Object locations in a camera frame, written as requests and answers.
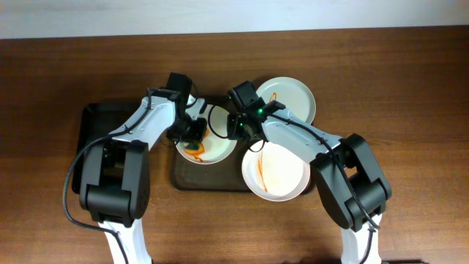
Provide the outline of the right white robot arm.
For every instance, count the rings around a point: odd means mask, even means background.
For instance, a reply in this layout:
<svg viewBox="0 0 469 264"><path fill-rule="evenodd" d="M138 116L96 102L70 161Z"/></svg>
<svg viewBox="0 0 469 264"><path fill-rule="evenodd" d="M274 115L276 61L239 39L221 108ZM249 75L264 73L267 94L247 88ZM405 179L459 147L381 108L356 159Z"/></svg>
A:
<svg viewBox="0 0 469 264"><path fill-rule="evenodd" d="M277 101L239 109L226 122L230 139L271 142L309 165L321 203L341 229L342 263L382 262L379 223L392 190L362 136L342 138L323 132Z"/></svg>

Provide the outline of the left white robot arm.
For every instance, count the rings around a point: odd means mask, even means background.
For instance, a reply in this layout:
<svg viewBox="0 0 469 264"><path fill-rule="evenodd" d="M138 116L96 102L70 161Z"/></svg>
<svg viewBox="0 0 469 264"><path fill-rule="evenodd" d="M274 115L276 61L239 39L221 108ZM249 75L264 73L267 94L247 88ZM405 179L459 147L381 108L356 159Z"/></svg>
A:
<svg viewBox="0 0 469 264"><path fill-rule="evenodd" d="M115 263L151 263L142 217L150 194L149 152L164 131L201 137L207 103L187 92L151 91L117 129L84 152L80 204L106 234Z"/></svg>

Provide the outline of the white plate front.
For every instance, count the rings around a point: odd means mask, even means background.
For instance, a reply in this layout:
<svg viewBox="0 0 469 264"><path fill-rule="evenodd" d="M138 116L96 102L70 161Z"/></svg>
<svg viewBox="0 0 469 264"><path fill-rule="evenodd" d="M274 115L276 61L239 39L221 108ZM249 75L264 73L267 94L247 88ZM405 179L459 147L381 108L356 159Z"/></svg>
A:
<svg viewBox="0 0 469 264"><path fill-rule="evenodd" d="M241 172L248 188L271 202L294 199L311 187L309 165L271 142L253 143L243 156Z"/></svg>

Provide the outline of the orange green sponge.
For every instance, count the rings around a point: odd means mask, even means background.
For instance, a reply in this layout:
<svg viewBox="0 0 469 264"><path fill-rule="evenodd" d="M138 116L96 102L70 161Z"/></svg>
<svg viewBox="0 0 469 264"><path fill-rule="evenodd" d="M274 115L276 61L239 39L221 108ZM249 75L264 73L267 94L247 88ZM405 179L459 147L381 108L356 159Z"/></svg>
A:
<svg viewBox="0 0 469 264"><path fill-rule="evenodd" d="M185 143L184 152L192 155L194 158L205 153L203 142L189 142Z"/></svg>

